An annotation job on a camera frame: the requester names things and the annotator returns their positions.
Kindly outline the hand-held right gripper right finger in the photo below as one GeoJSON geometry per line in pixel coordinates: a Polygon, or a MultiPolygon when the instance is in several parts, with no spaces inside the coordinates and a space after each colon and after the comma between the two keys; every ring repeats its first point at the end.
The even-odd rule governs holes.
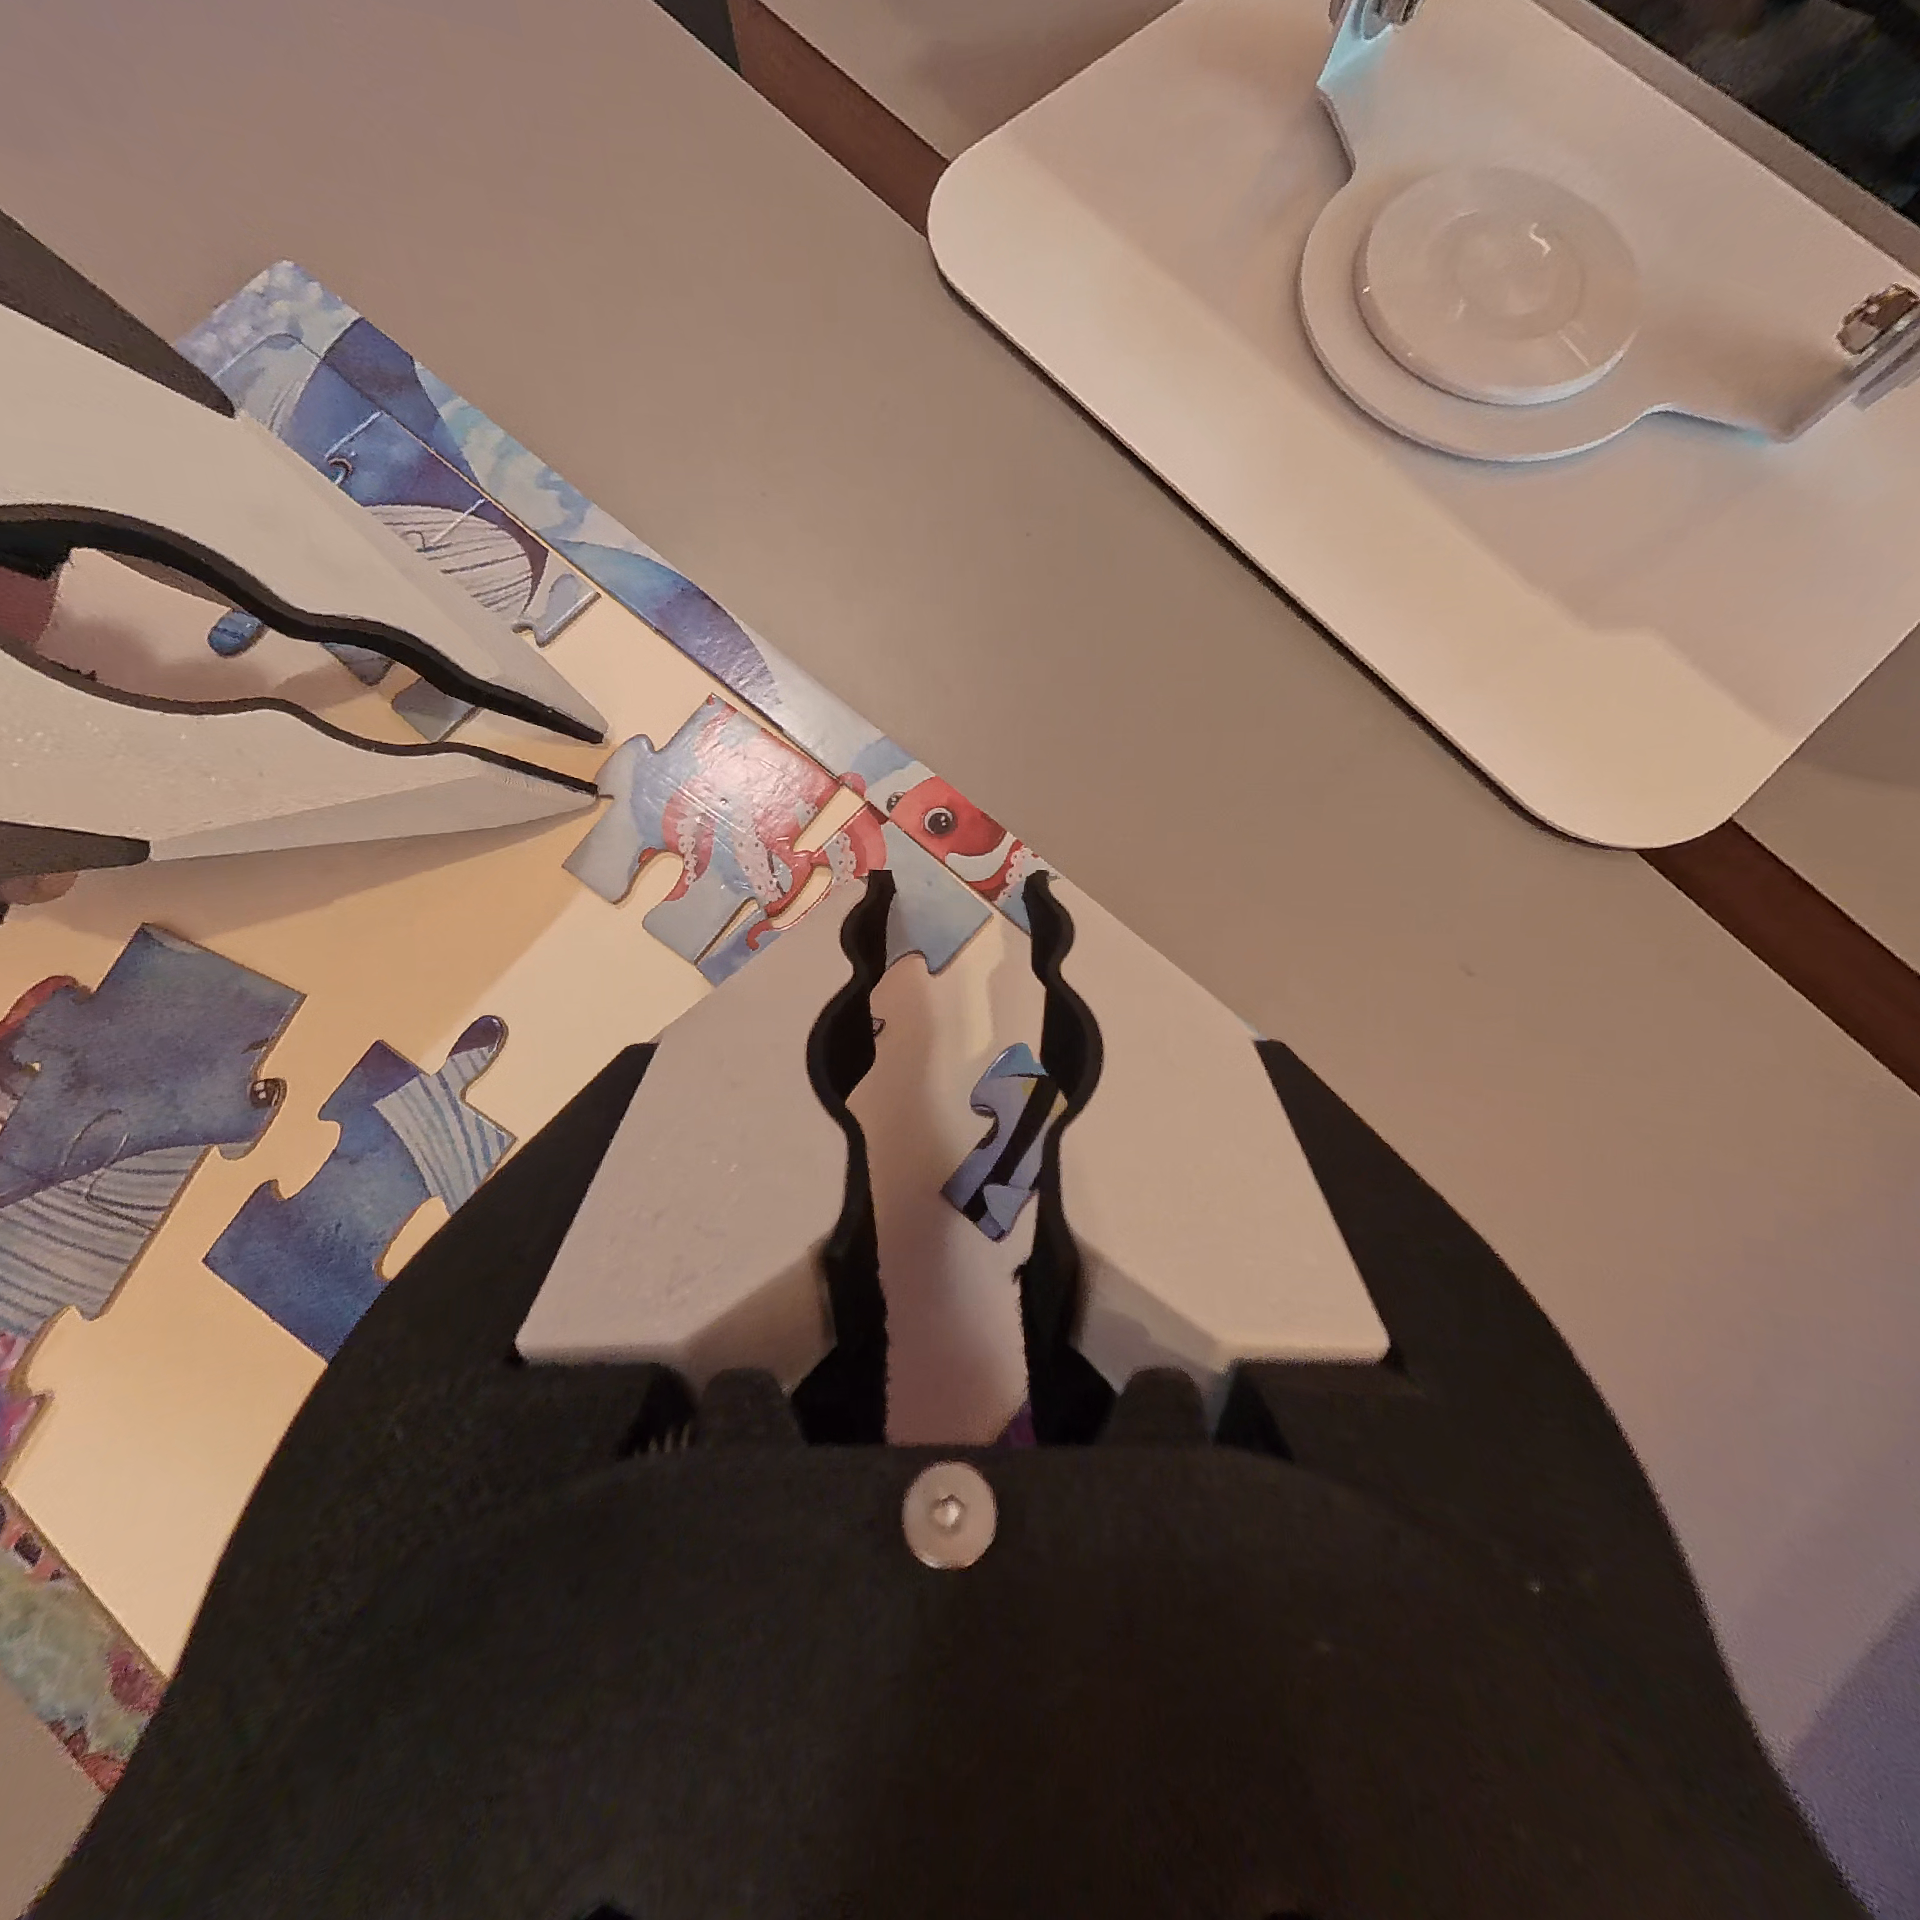
{"type": "Polygon", "coordinates": [[[1258,1032],[1070,879],[1022,900],[1063,1096],[1018,1278],[1036,1442],[1088,1445],[1150,1371],[1212,1418],[1246,1361],[1385,1360],[1258,1032]]]}

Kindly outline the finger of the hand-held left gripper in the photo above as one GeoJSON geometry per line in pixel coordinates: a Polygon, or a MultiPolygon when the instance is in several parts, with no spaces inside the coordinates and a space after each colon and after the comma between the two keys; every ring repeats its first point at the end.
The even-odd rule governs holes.
{"type": "Polygon", "coordinates": [[[342,733],[277,698],[200,708],[2,641],[2,828],[175,862],[518,828],[598,785],[468,744],[342,733]]]}
{"type": "Polygon", "coordinates": [[[547,661],[254,419],[2,313],[2,563],[167,565],[310,643],[357,643],[574,741],[609,723],[547,661]]]}

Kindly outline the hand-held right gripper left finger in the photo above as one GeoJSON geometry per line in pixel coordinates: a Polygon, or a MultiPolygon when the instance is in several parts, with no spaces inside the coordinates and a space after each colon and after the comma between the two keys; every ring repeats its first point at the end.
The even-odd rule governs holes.
{"type": "Polygon", "coordinates": [[[763,1371],[804,1436],[884,1442],[891,1333],[851,1094],[896,882],[820,900],[675,1018],[520,1332],[526,1361],[656,1361],[690,1389],[763,1371]]]}

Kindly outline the sea print jigsaw puzzle board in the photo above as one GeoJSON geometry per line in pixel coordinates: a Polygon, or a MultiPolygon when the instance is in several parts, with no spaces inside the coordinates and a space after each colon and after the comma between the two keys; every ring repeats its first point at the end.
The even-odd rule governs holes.
{"type": "MultiPolygon", "coordinates": [[[[989,923],[944,971],[926,976],[917,955],[891,966],[875,1041],[904,1041],[906,1060],[881,1060],[857,1110],[881,1233],[902,1230],[884,1255],[899,1310],[891,1433],[1031,1445],[1011,1278],[1031,1213],[996,1244],[942,1186],[987,1129],[967,1104],[979,1075],[1011,1045],[1040,1053],[1022,908],[1040,854],[302,266],[262,268],[181,347],[269,433],[333,369],[603,592],[551,641],[613,723],[585,778],[635,735],[665,745],[719,697],[844,785],[801,849],[871,806],[884,869],[904,854],[987,900],[989,923]]],[[[262,1139],[210,1146],[106,1310],[65,1310],[30,1357],[47,1404],[2,1476],[2,1708],[40,1722],[83,1810],[120,1785],[234,1520],[326,1365],[204,1268],[237,1206],[265,1181],[292,1194],[324,1166],[338,1123],[317,1110],[373,1045],[435,1072],[473,1018],[504,1018],[509,1038],[468,1104],[518,1146],[625,1045],[653,1041],[730,981],[711,987],[642,925],[681,879],[678,855],[656,855],[623,904],[565,869],[605,808],[603,795],[527,833],[99,872],[8,920],[2,1018],[55,978],[94,989],[145,925],[304,994],[265,1058],[286,1103],[262,1139]]],[[[779,933],[844,887],[812,875],[779,933]]]]}

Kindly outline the dark blue whale eye piece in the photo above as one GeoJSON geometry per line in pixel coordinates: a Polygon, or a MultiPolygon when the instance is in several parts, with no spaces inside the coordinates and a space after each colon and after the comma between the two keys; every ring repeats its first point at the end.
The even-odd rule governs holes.
{"type": "Polygon", "coordinates": [[[94,989],[37,987],[2,1021],[2,1201],[158,1150],[251,1150],[286,1103],[265,1058],[302,1003],[158,925],[94,989]]]}

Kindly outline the pale blue octopus arm piece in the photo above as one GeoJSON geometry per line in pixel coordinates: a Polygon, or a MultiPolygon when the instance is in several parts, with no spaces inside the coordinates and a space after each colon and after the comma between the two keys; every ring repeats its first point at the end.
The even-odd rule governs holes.
{"type": "Polygon", "coordinates": [[[940,875],[938,864],[910,864],[899,854],[886,872],[893,875],[893,904],[884,965],[899,966],[917,955],[926,976],[944,971],[989,923],[991,908],[960,879],[940,875]]]}

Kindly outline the striped whale belly puzzle piece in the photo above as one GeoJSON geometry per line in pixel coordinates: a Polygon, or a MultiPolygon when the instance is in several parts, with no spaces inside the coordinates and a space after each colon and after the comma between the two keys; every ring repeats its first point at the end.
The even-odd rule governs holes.
{"type": "Polygon", "coordinates": [[[2,1204],[2,1333],[98,1318],[210,1150],[158,1146],[2,1204]]]}

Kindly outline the striped fish puzzle piece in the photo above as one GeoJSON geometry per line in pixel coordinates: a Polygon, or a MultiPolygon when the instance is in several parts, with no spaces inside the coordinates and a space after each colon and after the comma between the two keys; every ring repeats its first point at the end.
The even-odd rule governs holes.
{"type": "Polygon", "coordinates": [[[1031,1201],[1060,1085],[1031,1045],[1011,1045],[972,1082],[967,1104],[983,1134],[942,1186],[949,1204],[1002,1244],[1031,1201]]]}

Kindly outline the joined blue whale puzzle pieces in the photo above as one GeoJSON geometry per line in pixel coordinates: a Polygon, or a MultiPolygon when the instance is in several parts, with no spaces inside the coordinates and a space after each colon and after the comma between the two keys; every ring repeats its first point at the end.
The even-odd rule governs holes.
{"type": "Polygon", "coordinates": [[[603,600],[461,467],[333,369],[306,382],[273,433],[523,639],[545,647],[603,600]]]}

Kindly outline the dark blue striped puzzle piece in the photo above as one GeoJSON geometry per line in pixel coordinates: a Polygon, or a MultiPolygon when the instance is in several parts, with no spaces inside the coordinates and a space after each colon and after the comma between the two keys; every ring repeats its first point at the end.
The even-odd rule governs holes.
{"type": "Polygon", "coordinates": [[[251,1191],[204,1250],[204,1268],[321,1360],[334,1360],[381,1293],[381,1260],[432,1198],[457,1213],[513,1146],[468,1104],[509,1038],[478,1017],[446,1067],[418,1068],[373,1045],[317,1115],[338,1123],[324,1166],[292,1194],[251,1191]]]}

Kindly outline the round clear disc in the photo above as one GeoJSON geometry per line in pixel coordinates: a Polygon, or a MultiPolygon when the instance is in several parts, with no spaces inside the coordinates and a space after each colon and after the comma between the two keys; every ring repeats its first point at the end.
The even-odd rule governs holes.
{"type": "Polygon", "coordinates": [[[1598,387],[1643,319],[1641,268],[1616,221],[1516,166],[1447,166],[1404,184],[1356,248],[1353,292],[1407,372],[1486,405],[1598,387]]]}

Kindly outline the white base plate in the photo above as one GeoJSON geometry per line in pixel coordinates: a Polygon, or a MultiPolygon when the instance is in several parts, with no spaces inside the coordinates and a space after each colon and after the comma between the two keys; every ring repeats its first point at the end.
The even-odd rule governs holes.
{"type": "MultiPolygon", "coordinates": [[[[1918,232],[1595,3],[1537,3],[1888,250],[1918,232]]],[[[1330,3],[1178,3],[935,188],[949,284],[1544,825],[1721,825],[1918,633],[1918,382],[1770,444],[1656,415],[1544,463],[1404,442],[1299,310],[1352,169],[1330,3]]]]}

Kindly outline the grey metal bracket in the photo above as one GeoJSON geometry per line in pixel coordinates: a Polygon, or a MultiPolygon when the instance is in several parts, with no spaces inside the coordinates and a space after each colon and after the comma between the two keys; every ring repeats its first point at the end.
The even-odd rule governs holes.
{"type": "Polygon", "coordinates": [[[1440,3],[1436,21],[1337,38],[1319,101],[1349,179],[1312,221],[1299,310],[1312,354],[1404,442],[1544,463],[1656,415],[1788,444],[1844,405],[1838,328],[1904,268],[1636,65],[1537,3],[1440,3]],[[1556,179],[1616,221],[1643,319],[1598,387],[1486,405],[1407,372],[1359,314],[1356,248],[1385,201],[1450,166],[1556,179]]]}

